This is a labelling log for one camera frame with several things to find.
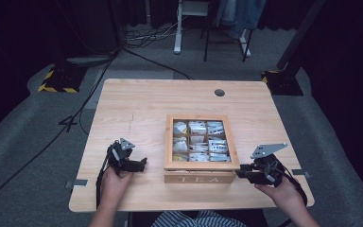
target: wooden table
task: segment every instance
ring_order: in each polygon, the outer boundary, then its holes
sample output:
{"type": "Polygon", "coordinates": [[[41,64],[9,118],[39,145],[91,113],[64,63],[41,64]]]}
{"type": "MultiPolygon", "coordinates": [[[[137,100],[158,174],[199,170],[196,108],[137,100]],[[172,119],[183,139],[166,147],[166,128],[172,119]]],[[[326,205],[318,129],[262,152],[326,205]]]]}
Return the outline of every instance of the wooden table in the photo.
{"type": "MultiPolygon", "coordinates": [[[[78,170],[85,187],[75,187],[69,207],[95,210],[95,181],[106,150],[125,138],[135,145],[131,160],[148,158],[146,169],[134,174],[120,211],[239,209],[275,207],[246,179],[226,183],[164,183],[164,139],[168,114],[227,115],[241,164],[252,163],[258,144],[287,142],[275,153],[288,169],[301,169],[285,127],[265,83],[259,81],[107,79],[78,170]],[[222,89],[225,96],[216,96],[222,89]]],[[[295,176],[314,198],[303,175],[295,176]]]]}

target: person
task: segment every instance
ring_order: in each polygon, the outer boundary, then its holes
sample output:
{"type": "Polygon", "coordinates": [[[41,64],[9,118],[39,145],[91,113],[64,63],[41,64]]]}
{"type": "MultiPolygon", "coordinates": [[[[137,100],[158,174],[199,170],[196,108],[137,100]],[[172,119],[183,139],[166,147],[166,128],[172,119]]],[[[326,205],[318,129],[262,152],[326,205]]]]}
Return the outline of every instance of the person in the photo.
{"type": "MultiPolygon", "coordinates": [[[[101,201],[90,222],[90,227],[113,226],[117,206],[123,198],[123,195],[125,194],[130,184],[132,176],[132,173],[128,173],[125,177],[120,178],[116,175],[112,167],[108,167],[106,169],[101,184],[101,201]]],[[[273,200],[275,205],[279,209],[281,209],[286,215],[288,215],[291,221],[296,226],[319,226],[304,205],[302,196],[296,190],[293,183],[288,180],[288,178],[283,177],[281,184],[279,184],[279,186],[277,187],[256,184],[255,188],[268,195],[273,200]]],[[[204,211],[203,214],[208,215],[208,212],[211,211],[204,211]]],[[[211,221],[214,220],[213,217],[216,217],[215,219],[222,218],[222,216],[215,213],[211,213],[210,215],[211,221]]],[[[173,215],[171,215],[170,217],[179,218],[178,216],[173,215]]],[[[222,221],[231,221],[231,225],[229,226],[246,226],[245,224],[239,221],[235,221],[235,219],[232,218],[227,218],[227,220],[222,221]]],[[[163,225],[161,225],[160,221],[155,221],[153,226],[163,225]]]]}

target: clothing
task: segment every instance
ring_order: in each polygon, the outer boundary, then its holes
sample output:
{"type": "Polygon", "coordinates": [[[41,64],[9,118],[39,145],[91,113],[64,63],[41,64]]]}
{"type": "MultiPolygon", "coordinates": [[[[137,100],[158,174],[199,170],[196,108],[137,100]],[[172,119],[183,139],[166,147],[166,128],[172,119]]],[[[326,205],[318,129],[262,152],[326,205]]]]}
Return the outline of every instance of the clothing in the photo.
{"type": "Polygon", "coordinates": [[[226,218],[211,210],[199,211],[196,218],[190,218],[179,211],[163,212],[152,227],[246,227],[245,224],[233,218],[226,218]]]}
{"type": "Polygon", "coordinates": [[[228,1],[220,0],[219,2],[219,8],[214,21],[216,26],[219,26],[219,24],[232,26],[229,35],[234,39],[238,39],[244,29],[254,30],[257,28],[267,0],[235,0],[235,16],[234,18],[228,16],[228,19],[225,20],[225,17],[223,17],[225,9],[230,9],[228,7],[228,1]]]}

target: yellow and black hazard tape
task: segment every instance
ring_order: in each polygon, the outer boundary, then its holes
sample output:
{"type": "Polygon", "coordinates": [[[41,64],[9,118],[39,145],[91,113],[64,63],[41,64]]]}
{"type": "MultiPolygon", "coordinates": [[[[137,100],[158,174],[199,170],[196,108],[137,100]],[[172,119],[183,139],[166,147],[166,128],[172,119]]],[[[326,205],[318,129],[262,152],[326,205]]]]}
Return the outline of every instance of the yellow and black hazard tape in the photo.
{"type": "Polygon", "coordinates": [[[87,69],[73,69],[71,71],[58,70],[52,67],[46,74],[45,79],[38,91],[78,93],[87,69]]]}

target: chair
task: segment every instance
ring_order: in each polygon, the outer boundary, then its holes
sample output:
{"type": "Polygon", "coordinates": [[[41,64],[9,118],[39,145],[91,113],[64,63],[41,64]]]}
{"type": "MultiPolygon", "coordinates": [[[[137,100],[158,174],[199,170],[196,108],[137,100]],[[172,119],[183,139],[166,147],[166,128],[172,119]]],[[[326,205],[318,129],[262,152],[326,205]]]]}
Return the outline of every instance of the chair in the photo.
{"type": "Polygon", "coordinates": [[[230,28],[229,26],[215,26],[214,25],[214,20],[217,16],[218,10],[219,10],[219,0],[211,0],[211,2],[208,4],[208,13],[207,13],[207,16],[205,19],[205,26],[204,26],[203,30],[201,31],[201,36],[200,36],[202,38],[204,31],[206,31],[204,61],[207,61],[209,44],[238,44],[238,45],[242,45],[242,46],[245,45],[244,51],[243,51],[244,52],[243,53],[243,62],[245,62],[246,58],[247,58],[247,53],[249,52],[249,46],[250,46],[253,29],[250,29],[249,37],[247,40],[245,40],[245,38],[244,38],[245,33],[243,33],[242,37],[240,37],[237,40],[230,37],[231,40],[229,40],[229,41],[211,41],[210,40],[211,31],[213,31],[215,29],[220,30],[222,28],[230,28]]]}

